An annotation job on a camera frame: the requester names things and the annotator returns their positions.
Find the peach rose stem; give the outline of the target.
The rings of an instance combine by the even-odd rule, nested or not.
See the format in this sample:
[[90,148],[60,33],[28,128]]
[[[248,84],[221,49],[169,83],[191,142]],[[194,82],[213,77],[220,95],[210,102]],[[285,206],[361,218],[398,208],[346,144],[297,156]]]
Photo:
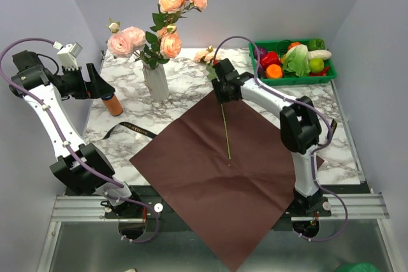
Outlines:
[[[217,78],[217,75],[214,69],[214,65],[217,63],[217,59],[215,56],[215,50],[212,46],[209,46],[204,50],[199,50],[194,56],[194,61],[197,63],[206,65],[208,80],[212,81]],[[226,116],[225,116],[223,105],[221,105],[221,113],[222,113],[222,121],[224,124],[224,132],[225,132],[225,138],[226,138],[228,159],[231,160],[231,149],[230,149],[230,141],[228,137],[228,127],[227,127]]]
[[157,13],[152,14],[154,32],[169,25],[176,24],[180,18],[191,10],[202,12],[208,6],[208,0],[158,0]]

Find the light pink rose stem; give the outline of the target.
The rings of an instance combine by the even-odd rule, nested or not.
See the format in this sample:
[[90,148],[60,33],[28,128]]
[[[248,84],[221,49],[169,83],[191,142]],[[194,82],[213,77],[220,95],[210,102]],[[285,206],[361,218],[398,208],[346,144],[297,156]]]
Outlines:
[[109,18],[107,28],[110,37],[106,45],[114,57],[130,58],[132,54],[142,50],[147,42],[143,30],[133,26],[121,29],[120,22],[112,18]]

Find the pink rose stem with bud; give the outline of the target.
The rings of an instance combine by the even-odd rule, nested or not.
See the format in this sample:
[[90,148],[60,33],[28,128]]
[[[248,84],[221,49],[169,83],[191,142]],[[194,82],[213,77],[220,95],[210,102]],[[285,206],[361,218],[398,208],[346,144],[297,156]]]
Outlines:
[[150,69],[164,65],[176,58],[182,49],[182,41],[175,24],[169,24],[158,30],[156,34],[145,33],[147,44],[140,51],[139,59]]

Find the red wrapping paper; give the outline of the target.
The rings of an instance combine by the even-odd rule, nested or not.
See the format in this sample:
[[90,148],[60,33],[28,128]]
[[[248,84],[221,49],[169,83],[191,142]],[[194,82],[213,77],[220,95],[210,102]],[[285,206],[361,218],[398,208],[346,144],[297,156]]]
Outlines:
[[293,160],[279,129],[243,101],[219,106],[213,92],[131,163],[230,271],[294,199]]

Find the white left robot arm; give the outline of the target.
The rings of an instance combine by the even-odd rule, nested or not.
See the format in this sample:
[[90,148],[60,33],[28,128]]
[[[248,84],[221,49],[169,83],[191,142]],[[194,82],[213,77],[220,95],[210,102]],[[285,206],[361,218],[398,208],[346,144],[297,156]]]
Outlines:
[[76,195],[103,196],[106,206],[115,214],[136,217],[142,208],[138,194],[115,179],[108,159],[95,145],[84,141],[62,105],[66,97],[99,99],[113,96],[114,89],[99,76],[92,63],[86,65],[90,76],[86,82],[74,56],[59,52],[58,58],[62,73],[56,75],[35,52],[24,50],[13,55],[18,73],[12,81],[19,87],[12,87],[11,91],[35,111],[46,129],[56,158],[50,166],[53,175]]

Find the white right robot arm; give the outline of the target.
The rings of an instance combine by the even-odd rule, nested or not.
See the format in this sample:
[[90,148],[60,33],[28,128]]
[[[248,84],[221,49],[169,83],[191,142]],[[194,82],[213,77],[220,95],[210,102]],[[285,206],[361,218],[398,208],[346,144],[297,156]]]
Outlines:
[[313,152],[322,132],[310,98],[295,98],[279,91],[262,88],[250,73],[238,73],[229,59],[216,62],[216,78],[212,80],[220,104],[230,101],[250,101],[279,119],[280,138],[291,152],[295,170],[293,208],[306,216],[316,209],[322,193],[316,185],[317,157]]

